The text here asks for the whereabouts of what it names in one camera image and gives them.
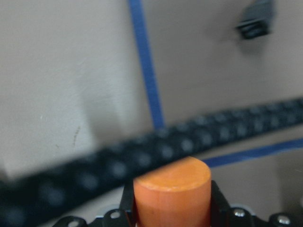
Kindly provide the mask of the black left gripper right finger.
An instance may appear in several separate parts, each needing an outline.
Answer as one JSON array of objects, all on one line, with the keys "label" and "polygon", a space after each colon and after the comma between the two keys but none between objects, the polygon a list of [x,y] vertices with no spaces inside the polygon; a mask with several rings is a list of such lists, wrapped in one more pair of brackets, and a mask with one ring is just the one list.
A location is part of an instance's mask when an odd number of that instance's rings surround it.
[{"label": "black left gripper right finger", "polygon": [[230,205],[221,192],[216,181],[211,181],[211,209],[210,209],[210,225],[211,227],[224,227]]}]

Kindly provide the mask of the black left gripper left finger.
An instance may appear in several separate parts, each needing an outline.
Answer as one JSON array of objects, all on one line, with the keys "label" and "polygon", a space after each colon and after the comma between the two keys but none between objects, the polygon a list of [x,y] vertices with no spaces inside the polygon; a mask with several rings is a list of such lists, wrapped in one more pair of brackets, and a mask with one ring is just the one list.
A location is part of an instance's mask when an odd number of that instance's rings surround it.
[{"label": "black left gripper left finger", "polygon": [[136,204],[134,199],[134,184],[127,183],[124,185],[122,197],[120,200],[120,209],[124,210],[131,227],[137,224]]}]

